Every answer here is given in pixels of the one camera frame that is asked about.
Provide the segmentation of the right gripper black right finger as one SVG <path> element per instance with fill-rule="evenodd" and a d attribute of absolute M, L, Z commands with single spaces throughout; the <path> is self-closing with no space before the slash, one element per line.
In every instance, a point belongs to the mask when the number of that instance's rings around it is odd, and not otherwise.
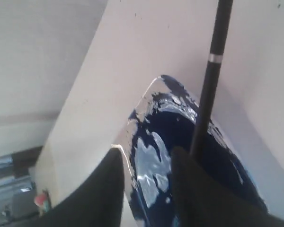
<path fill-rule="evenodd" d="M 210 177 L 182 148 L 171 158 L 172 194 L 182 227 L 284 227 Z"/>

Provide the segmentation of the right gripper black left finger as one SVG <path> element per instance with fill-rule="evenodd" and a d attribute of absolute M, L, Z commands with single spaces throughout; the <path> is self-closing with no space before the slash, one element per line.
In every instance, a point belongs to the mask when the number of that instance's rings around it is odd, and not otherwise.
<path fill-rule="evenodd" d="M 123 159 L 112 148 L 78 189 L 39 219 L 39 226 L 118 227 L 123 199 Z"/>

